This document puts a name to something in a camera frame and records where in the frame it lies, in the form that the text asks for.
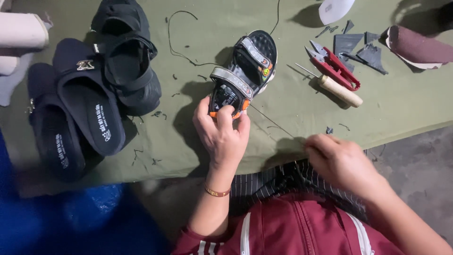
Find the navy slide sandal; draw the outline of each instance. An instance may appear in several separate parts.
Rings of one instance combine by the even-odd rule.
[[[162,92],[150,62],[157,49],[141,6],[135,0],[103,0],[91,28],[99,40],[94,50],[104,59],[104,79],[126,113],[141,116],[155,110]]]
[[[216,83],[209,104],[209,115],[217,117],[224,105],[232,105],[236,119],[252,99],[266,89],[275,76],[277,46],[265,31],[255,30],[234,46],[228,68],[215,67],[210,77]]]
[[[55,70],[38,63],[28,72],[28,91],[33,102],[30,124],[41,159],[55,176],[65,182],[85,174],[85,159],[72,117],[57,95]]]
[[[93,149],[102,156],[117,154],[125,131],[113,92],[102,83],[99,62],[77,39],[60,41],[53,57],[57,93]]]

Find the zipper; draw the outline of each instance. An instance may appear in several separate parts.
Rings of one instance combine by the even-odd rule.
[[[250,212],[244,218],[241,230],[241,255],[250,255]]]
[[[305,247],[306,247],[309,255],[315,255],[314,243],[313,243],[313,239],[310,235],[310,231],[308,230],[307,217],[304,213],[304,209],[302,208],[302,205],[298,202],[294,202],[294,205],[296,207],[296,211],[299,216],[299,222],[302,225],[302,231],[303,231],[303,235],[305,237],[305,244],[306,244]]]
[[[371,248],[370,239],[368,238],[365,227],[356,217],[347,212],[346,214],[351,218],[352,222],[354,222],[354,225],[356,226],[361,255],[373,255],[374,251]]]

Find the metal blade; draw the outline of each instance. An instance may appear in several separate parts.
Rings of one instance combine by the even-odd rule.
[[[310,55],[311,58],[315,58],[321,63],[325,62],[324,56],[322,56],[321,54],[318,54],[307,47],[305,47],[305,49],[307,50],[307,53]]]
[[[327,51],[324,49],[324,47],[318,43],[313,42],[310,40],[311,45],[313,48],[318,52],[319,54],[323,55],[324,57],[327,57]]]

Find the green cloth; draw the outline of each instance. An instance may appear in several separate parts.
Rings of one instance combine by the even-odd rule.
[[[34,62],[51,63],[57,43],[66,37],[89,39],[91,20],[100,1],[94,0],[15,0],[13,11],[44,15],[54,22],[50,30],[50,46],[35,55]],[[107,157],[81,181],[65,184],[39,167],[40,160],[34,135],[25,113],[29,98],[26,79],[15,90],[9,107],[0,110],[0,125],[11,161],[17,171],[21,196],[55,194],[65,190],[117,182],[141,181],[148,178],[202,176],[209,161],[192,124],[193,111],[199,100],[208,95],[213,83],[197,76],[209,77],[214,65],[194,67],[186,59],[170,54],[168,24],[165,18],[178,10],[171,19],[172,46],[198,64],[223,64],[231,55],[237,40],[256,29],[271,31],[277,20],[276,0],[212,1],[212,0],[139,0],[150,24],[151,40],[159,53],[152,61],[161,86],[159,111],[167,115],[143,116],[144,123],[134,118],[139,135],[115,156]],[[346,21],[353,20],[351,34],[366,31],[380,34],[392,25],[397,9],[396,0],[358,0],[340,21],[334,33],[326,32],[315,41],[333,50],[333,36],[341,33]],[[252,105],[285,129],[252,107],[250,140],[238,174],[260,171],[280,162],[301,158],[305,137],[334,128],[339,138],[356,141],[370,148],[428,130],[445,127],[453,121],[453,66],[414,74],[396,55],[382,48],[382,64],[390,73],[379,72],[351,61],[355,76],[361,82],[357,91],[364,103],[359,108],[343,109],[334,96],[316,94],[315,81],[304,80],[307,74],[294,62],[320,74],[309,62],[304,46],[323,30],[318,21],[319,3],[314,0],[281,0],[280,22],[272,36],[277,44],[279,61],[275,79],[258,95]],[[438,37],[453,43],[453,33]],[[360,43],[355,51],[363,47]],[[134,162],[134,149],[137,159]],[[153,164],[153,159],[161,160]]]

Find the brown wristband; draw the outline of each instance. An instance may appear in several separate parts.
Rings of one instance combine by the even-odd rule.
[[[204,190],[206,190],[206,192],[211,196],[224,197],[224,196],[227,196],[228,194],[230,194],[231,188],[225,192],[216,192],[216,191],[213,191],[212,189],[208,188],[206,183],[204,183]]]

